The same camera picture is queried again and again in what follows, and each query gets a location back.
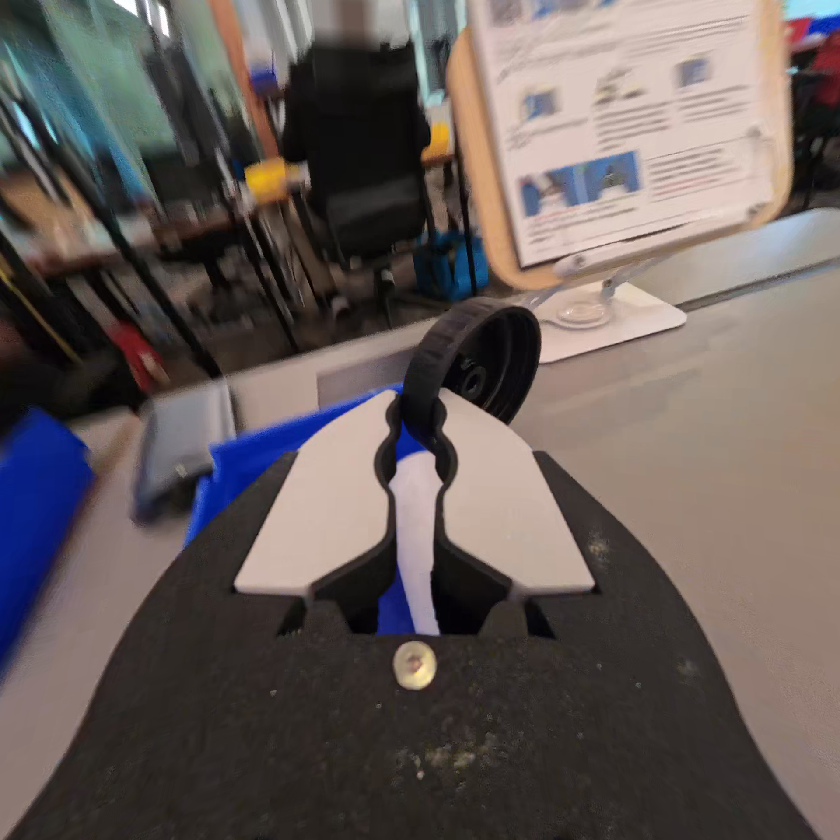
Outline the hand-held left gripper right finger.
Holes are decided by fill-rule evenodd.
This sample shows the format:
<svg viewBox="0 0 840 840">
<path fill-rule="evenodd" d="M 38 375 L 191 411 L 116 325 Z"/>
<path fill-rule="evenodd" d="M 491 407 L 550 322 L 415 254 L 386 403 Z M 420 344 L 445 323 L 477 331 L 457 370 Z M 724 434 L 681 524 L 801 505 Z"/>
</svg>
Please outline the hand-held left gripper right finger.
<svg viewBox="0 0 840 840">
<path fill-rule="evenodd" d="M 596 581 L 546 466 L 509 425 L 445 388 L 434 407 L 434 614 L 442 635 L 477 635 L 511 602 L 592 595 Z"/>
</svg>

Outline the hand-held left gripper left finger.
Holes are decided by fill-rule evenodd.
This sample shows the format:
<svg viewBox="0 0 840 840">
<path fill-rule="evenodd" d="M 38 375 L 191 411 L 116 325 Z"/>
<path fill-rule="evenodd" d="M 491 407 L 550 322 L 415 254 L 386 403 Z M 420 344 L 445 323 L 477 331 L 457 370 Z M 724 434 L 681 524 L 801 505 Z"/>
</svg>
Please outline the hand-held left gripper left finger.
<svg viewBox="0 0 840 840">
<path fill-rule="evenodd" d="M 236 594 L 330 602 L 351 631 L 375 634 L 396 578 L 390 482 L 400 435 L 400 394 L 384 389 L 300 446 L 234 578 Z"/>
</svg>

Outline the white plastic bottle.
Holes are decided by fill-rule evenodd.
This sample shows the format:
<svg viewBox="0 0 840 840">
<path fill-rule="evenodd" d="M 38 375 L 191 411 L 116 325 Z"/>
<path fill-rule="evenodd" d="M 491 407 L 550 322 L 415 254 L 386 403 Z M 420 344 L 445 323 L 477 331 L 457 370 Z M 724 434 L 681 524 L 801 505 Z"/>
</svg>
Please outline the white plastic bottle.
<svg viewBox="0 0 840 840">
<path fill-rule="evenodd" d="M 390 490 L 395 503 L 396 561 L 416 634 L 440 635 L 432 595 L 436 499 L 442 486 L 427 451 L 397 462 Z"/>
</svg>

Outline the black bottle lid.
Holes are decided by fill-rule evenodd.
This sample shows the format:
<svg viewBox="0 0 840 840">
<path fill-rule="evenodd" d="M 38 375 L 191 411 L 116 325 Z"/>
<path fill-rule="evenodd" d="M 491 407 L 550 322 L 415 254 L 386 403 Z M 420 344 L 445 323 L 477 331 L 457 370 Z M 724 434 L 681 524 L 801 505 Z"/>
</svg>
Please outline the black bottle lid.
<svg viewBox="0 0 840 840">
<path fill-rule="evenodd" d="M 434 446 L 435 405 L 443 391 L 504 424 L 524 404 L 539 367 L 541 331 L 534 313 L 488 297 L 447 310 L 416 346 L 406 368 L 402 421 L 422 446 Z"/>
</svg>

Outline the dark tray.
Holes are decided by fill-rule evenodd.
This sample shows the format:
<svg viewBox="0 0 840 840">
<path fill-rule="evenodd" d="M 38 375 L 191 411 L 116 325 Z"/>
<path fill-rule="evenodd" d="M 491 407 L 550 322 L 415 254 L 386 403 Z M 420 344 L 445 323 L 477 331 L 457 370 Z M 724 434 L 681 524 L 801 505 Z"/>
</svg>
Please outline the dark tray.
<svg viewBox="0 0 840 840">
<path fill-rule="evenodd" d="M 140 525 L 191 509 L 200 479 L 213 470 L 211 449 L 237 434 L 235 400 L 225 379 L 156 396 L 141 411 L 132 519 Z"/>
</svg>

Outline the red floor bag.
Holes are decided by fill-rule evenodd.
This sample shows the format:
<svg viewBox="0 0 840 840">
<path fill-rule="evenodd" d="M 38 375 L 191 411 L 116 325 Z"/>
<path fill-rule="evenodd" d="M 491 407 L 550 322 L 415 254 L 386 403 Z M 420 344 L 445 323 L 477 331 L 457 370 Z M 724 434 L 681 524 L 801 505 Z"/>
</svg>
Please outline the red floor bag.
<svg viewBox="0 0 840 840">
<path fill-rule="evenodd" d="M 169 384 L 170 378 L 160 355 L 132 322 L 116 321 L 108 335 L 122 353 L 134 381 L 143 394 L 156 394 Z"/>
</svg>

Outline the blue bag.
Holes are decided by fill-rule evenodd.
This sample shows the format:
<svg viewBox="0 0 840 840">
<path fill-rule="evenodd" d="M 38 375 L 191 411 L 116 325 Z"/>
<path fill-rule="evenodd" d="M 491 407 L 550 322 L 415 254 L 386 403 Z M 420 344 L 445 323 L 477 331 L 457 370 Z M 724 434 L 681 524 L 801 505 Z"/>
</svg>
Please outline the blue bag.
<svg viewBox="0 0 840 840">
<path fill-rule="evenodd" d="M 413 266 L 417 291 L 426 298 L 457 302 L 473 295 L 466 237 L 458 230 L 419 237 Z"/>
</svg>

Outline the blue ribbed plastic bin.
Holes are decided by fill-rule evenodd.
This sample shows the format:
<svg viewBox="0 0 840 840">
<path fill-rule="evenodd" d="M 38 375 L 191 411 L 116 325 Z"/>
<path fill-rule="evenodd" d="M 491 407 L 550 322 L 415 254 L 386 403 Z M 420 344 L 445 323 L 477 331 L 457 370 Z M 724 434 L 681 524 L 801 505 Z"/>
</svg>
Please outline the blue ribbed plastic bin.
<svg viewBox="0 0 840 840">
<path fill-rule="evenodd" d="M 2 672 L 92 486 L 88 453 L 65 425 L 34 407 L 2 442 Z"/>
</svg>

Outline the instruction sheet on wooden stand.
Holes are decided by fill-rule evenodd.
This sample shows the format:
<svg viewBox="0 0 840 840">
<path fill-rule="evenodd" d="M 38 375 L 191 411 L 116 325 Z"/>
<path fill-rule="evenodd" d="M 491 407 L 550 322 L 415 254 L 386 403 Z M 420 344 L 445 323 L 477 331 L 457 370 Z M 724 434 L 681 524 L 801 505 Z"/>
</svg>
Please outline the instruction sheet on wooden stand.
<svg viewBox="0 0 840 840">
<path fill-rule="evenodd" d="M 683 250 L 760 228 L 781 210 L 793 174 L 789 52 L 783 3 L 759 3 L 760 85 L 769 110 L 772 153 L 773 194 L 769 203 L 751 211 L 741 222 L 695 223 L 682 231 L 645 237 L 637 248 L 628 244 L 596 248 L 531 268 L 520 267 L 514 248 L 468 18 L 448 61 L 448 96 L 489 268 L 509 288 L 524 292 L 522 305 L 534 313 L 540 326 L 541 364 L 565 361 L 683 326 L 685 314 L 642 291 L 635 281 L 645 270 Z"/>
</svg>

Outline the wooden background table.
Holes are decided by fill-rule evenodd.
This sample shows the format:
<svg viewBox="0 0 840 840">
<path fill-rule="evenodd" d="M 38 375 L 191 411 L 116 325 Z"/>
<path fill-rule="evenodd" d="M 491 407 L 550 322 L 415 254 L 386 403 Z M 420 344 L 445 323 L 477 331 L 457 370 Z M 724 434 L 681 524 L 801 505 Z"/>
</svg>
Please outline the wooden background table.
<svg viewBox="0 0 840 840">
<path fill-rule="evenodd" d="M 2 182 L 2 198 L 33 231 L 34 251 L 23 257 L 28 270 L 42 280 L 50 277 L 75 277 L 93 271 L 102 272 L 122 261 L 128 264 L 140 279 L 140 283 L 152 297 L 175 334 L 192 354 L 209 354 L 194 330 L 176 310 L 173 300 L 161 283 L 151 273 L 149 256 L 155 258 L 171 256 L 172 247 L 180 249 L 200 238 L 220 235 L 224 232 L 239 232 L 248 235 L 248 242 L 257 250 L 257 267 L 266 264 L 270 268 L 272 281 L 264 280 L 264 293 L 269 308 L 279 320 L 281 331 L 286 335 L 293 354 L 299 354 L 301 347 L 293 332 L 291 310 L 274 293 L 287 285 L 287 277 L 274 260 L 274 253 L 264 224 L 265 211 L 280 207 L 290 197 L 289 192 L 276 191 L 264 196 L 253 197 L 247 193 L 245 210 L 231 220 L 224 213 L 200 222 L 157 223 L 146 213 L 134 214 L 124 220 L 115 220 L 119 227 L 119 238 L 125 244 L 119 248 L 104 228 L 104 244 L 98 245 L 91 239 L 95 233 L 92 210 L 81 207 L 81 199 L 72 193 L 69 206 L 54 203 L 37 186 L 32 175 L 17 176 Z"/>
</svg>

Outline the small yellow bin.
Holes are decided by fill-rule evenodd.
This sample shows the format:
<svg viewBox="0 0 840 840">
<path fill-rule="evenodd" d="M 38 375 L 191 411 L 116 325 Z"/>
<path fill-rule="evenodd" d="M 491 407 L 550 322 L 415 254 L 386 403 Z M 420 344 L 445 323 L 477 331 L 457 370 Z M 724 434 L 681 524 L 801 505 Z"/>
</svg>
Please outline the small yellow bin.
<svg viewBox="0 0 840 840">
<path fill-rule="evenodd" d="M 248 191 L 259 205 L 283 203 L 309 184 L 306 164 L 291 164 L 281 157 L 252 164 L 244 174 Z"/>
</svg>

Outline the black office chair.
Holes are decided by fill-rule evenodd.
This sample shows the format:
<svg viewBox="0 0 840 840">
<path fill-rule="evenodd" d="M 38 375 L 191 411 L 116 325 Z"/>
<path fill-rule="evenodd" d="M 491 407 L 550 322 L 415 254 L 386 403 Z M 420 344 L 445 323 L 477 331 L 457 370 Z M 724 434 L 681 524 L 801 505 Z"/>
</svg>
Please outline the black office chair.
<svg viewBox="0 0 840 840">
<path fill-rule="evenodd" d="M 394 301 L 423 304 L 397 294 L 395 248 L 416 250 L 435 230 L 414 44 L 314 42 L 290 65 L 283 100 L 281 156 L 308 170 L 292 195 L 302 231 L 325 265 L 372 273 L 366 308 L 392 328 Z"/>
</svg>

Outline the printed instruction sheet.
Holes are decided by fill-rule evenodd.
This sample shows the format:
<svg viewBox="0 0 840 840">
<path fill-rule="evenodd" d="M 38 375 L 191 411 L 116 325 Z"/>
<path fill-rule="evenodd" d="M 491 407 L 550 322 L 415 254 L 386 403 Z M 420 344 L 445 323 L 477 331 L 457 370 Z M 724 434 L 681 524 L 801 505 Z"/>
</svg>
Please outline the printed instruction sheet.
<svg viewBox="0 0 840 840">
<path fill-rule="evenodd" d="M 468 9 L 521 268 L 769 203 L 760 2 Z"/>
</svg>

